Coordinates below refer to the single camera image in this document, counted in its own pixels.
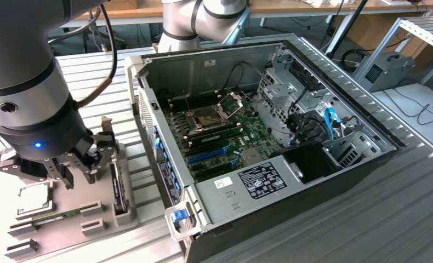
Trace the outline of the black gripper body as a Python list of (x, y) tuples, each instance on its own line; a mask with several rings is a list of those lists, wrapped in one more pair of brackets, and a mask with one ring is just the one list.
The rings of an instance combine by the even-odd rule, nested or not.
[(39, 124), (18, 128), (0, 126), (0, 136), (16, 153), (32, 160), (55, 158), (75, 148), (83, 152), (94, 143), (81, 114), (71, 108)]

